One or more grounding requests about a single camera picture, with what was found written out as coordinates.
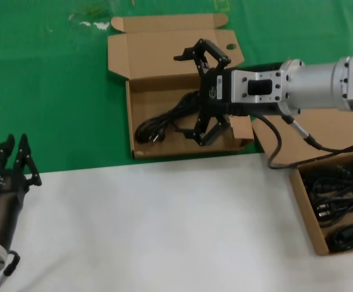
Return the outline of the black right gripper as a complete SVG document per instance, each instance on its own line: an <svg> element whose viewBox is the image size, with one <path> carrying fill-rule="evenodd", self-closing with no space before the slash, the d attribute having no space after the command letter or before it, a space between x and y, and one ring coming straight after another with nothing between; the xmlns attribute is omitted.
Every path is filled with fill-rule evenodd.
<svg viewBox="0 0 353 292"><path fill-rule="evenodd" d="M205 53L217 61L217 66L211 68ZM175 61L193 60L201 76L200 104L203 113L198 115L194 128L176 128L186 139L194 140L199 146L209 146L218 139L228 128L229 122L225 115L231 114L231 69L224 69L231 63L231 59L212 41L199 39L192 47L184 49L183 53L174 56ZM217 123L208 131L208 125L215 116Z"/></svg>

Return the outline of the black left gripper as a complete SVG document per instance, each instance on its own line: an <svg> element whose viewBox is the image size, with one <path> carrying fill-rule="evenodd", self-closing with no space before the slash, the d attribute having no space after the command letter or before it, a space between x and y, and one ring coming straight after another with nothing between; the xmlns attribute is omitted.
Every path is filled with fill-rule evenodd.
<svg viewBox="0 0 353 292"><path fill-rule="evenodd" d="M13 168L4 169L14 146L15 138L12 134L0 143L0 243L12 242L29 186L42 185L26 134L21 135ZM24 176L26 167L32 175L30 179Z"/></svg>

